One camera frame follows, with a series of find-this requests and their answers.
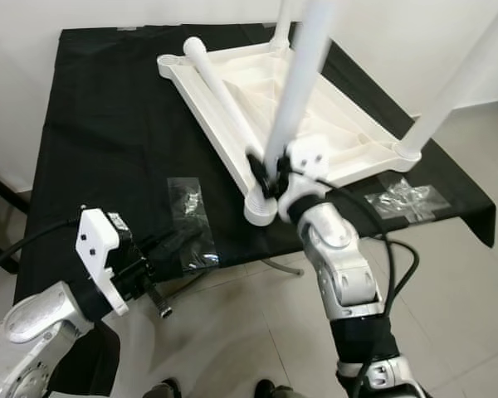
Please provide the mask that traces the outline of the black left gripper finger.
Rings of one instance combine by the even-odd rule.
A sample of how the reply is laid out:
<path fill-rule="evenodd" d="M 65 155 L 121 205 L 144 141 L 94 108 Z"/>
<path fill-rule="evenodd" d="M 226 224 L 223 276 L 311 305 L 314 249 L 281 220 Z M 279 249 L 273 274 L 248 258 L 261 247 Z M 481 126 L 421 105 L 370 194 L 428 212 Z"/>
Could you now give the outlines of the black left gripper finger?
<path fill-rule="evenodd" d="M 170 281 L 203 272 L 208 268 L 206 255 L 196 250 L 154 253 L 154 281 Z"/>
<path fill-rule="evenodd" d="M 145 241 L 145 251 L 146 253 L 177 253 L 187 243 L 196 240 L 197 236 L 197 227 L 172 229 L 161 235 L 150 236 Z"/>

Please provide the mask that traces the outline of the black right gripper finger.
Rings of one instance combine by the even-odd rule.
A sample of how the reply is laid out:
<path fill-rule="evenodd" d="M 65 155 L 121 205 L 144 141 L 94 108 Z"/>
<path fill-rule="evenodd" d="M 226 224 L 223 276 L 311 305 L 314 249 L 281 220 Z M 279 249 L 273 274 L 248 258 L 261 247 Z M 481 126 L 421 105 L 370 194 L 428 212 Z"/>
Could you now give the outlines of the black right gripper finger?
<path fill-rule="evenodd" d="M 263 160 L 254 152 L 246 152 L 246 159 L 254 181 L 261 189 L 261 195 L 271 197 L 271 179 L 269 179 Z"/>

